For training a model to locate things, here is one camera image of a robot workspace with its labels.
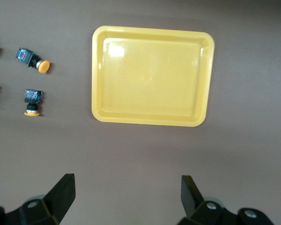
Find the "gray table surface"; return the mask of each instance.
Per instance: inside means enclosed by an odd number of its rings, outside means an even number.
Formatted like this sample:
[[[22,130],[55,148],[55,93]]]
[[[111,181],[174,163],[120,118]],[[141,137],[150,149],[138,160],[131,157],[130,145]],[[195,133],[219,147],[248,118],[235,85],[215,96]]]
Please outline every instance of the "gray table surface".
[[[215,41],[199,127],[103,123],[91,113],[91,40],[102,25],[193,30]],[[281,224],[281,1],[0,1],[0,205],[11,211],[65,174],[76,199],[62,224],[174,225],[182,174],[231,212]],[[48,75],[19,47],[53,62]],[[23,115],[26,88],[44,91]]]

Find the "metal bolt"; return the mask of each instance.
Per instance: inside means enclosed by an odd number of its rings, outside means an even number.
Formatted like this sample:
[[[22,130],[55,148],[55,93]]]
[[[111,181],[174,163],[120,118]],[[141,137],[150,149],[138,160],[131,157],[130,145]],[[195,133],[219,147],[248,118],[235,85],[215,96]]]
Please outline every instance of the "metal bolt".
[[[30,202],[29,204],[28,204],[28,208],[33,208],[33,207],[35,207],[37,205],[37,202]]]
[[[256,213],[253,212],[252,210],[246,210],[244,213],[250,218],[256,218],[257,217]]]
[[[210,210],[215,210],[216,209],[216,205],[212,202],[208,202],[207,204],[207,207],[210,209]]]

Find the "yellow cap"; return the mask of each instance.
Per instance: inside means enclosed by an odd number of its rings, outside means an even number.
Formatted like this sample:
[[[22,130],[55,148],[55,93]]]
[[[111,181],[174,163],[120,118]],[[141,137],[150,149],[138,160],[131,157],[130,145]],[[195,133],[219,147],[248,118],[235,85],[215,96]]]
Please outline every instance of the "yellow cap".
[[[38,112],[24,112],[26,116],[39,116]]]
[[[43,74],[48,71],[49,67],[50,67],[50,62],[44,60],[39,64],[38,71]]]

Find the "yellow tray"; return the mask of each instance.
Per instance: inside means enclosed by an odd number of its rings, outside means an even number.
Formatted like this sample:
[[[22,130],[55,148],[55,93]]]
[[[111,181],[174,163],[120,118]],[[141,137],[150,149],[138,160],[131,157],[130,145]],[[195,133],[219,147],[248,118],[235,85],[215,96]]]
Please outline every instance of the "yellow tray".
[[[99,27],[92,113],[103,122],[195,127],[206,116],[214,41],[203,32]]]

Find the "rectangular plastic tray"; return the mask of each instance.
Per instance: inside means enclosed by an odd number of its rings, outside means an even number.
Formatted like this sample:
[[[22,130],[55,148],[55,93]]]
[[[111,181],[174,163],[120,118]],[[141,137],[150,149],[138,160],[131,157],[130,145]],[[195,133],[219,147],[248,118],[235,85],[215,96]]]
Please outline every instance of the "rectangular plastic tray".
[[[214,54],[203,32],[99,27],[92,113],[104,122],[195,127],[206,116]]]

